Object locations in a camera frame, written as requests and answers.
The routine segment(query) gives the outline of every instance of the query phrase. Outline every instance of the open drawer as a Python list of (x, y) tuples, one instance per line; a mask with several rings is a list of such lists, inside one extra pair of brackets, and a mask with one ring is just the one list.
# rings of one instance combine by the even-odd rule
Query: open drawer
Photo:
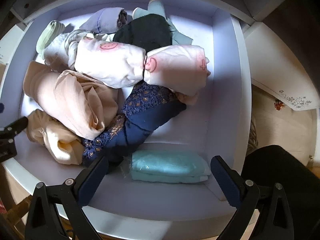
[[(38, 107), (23, 93), (22, 82), (28, 63), (39, 61), (36, 42), (47, 24), (57, 19), (69, 25), (67, 28), (77, 29), (101, 8), (123, 7), (130, 14), (136, 7), (146, 8), (149, 0), (125, 1), (95, 0), (98, 5), (88, 6), (92, 0), (70, 0), (57, 7), (52, 4), (50, 10), (38, 13), (25, 29), (1, 83), (0, 100), (5, 110), (0, 126)], [(251, 81), (239, 21), (213, 2), (162, 1), (177, 29), (193, 38), (193, 45), (204, 48), (212, 74), (200, 91), (197, 104), (158, 128), (141, 147), (191, 149), (208, 163), (213, 156), (221, 155), (230, 167), (241, 172), (250, 128)], [(130, 88), (123, 89), (124, 98), (129, 93)], [(75, 178), (82, 169), (55, 162), (46, 148), (30, 142), (25, 133), (16, 137), (16, 147), (18, 155), (4, 162), (4, 166), (31, 194), (39, 181), (61, 184)], [(194, 185), (164, 184), (127, 181), (120, 171), (105, 176), (90, 206), (83, 210), (101, 233), (146, 240), (216, 236), (235, 211), (224, 201), (213, 176)], [(59, 212), (65, 217), (62, 207)]]

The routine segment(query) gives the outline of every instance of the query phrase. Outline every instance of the metal screw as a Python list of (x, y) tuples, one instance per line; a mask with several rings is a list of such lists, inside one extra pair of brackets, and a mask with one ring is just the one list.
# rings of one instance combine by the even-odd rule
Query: metal screw
[(252, 186), (253, 186), (253, 181), (250, 180), (250, 179), (247, 179), (247, 180), (245, 181), (245, 183), (246, 183), (246, 185), (249, 186), (249, 187), (252, 187)]
[(70, 186), (70, 185), (73, 184), (73, 181), (74, 181), (73, 179), (67, 179), (66, 182), (65, 182), (65, 184), (68, 185), (68, 186)]
[(277, 189), (282, 189), (282, 185), (280, 183), (276, 183), (276, 188)]
[(39, 182), (37, 185), (36, 185), (36, 188), (41, 188), (43, 186), (43, 182)]

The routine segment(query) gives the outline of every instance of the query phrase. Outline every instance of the black garment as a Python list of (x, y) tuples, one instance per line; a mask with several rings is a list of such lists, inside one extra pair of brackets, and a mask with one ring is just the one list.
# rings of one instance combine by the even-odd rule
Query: black garment
[(283, 185), (292, 214), (294, 239), (308, 239), (320, 220), (320, 179), (291, 154), (277, 145), (249, 154), (241, 177), (257, 185)]
[(132, 20), (116, 32), (113, 41), (131, 44), (146, 52), (172, 45), (169, 25), (157, 14)]

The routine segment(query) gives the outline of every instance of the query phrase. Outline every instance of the blue gripper pad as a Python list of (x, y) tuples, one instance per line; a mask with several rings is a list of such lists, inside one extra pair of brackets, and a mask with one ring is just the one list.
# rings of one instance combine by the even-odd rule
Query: blue gripper pad
[(77, 190), (77, 199), (79, 206), (84, 207), (89, 204), (100, 182), (105, 176), (107, 169), (108, 159), (103, 157), (99, 161), (99, 163), (91, 170), (82, 185), (80, 185), (79, 189)]
[(220, 156), (215, 156), (211, 159), (210, 168), (229, 205), (238, 209), (241, 205), (240, 189), (229, 174), (234, 171), (229, 168)]

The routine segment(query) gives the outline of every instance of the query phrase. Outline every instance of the navy blue garment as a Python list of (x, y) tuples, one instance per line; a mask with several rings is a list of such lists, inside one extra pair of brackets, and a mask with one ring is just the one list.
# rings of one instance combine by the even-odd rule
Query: navy blue garment
[(129, 97), (111, 124), (94, 140), (82, 139), (85, 146), (83, 165), (89, 166), (101, 154), (110, 165), (121, 163), (123, 156), (135, 152), (159, 126), (186, 109), (168, 88), (144, 81), (133, 87)]

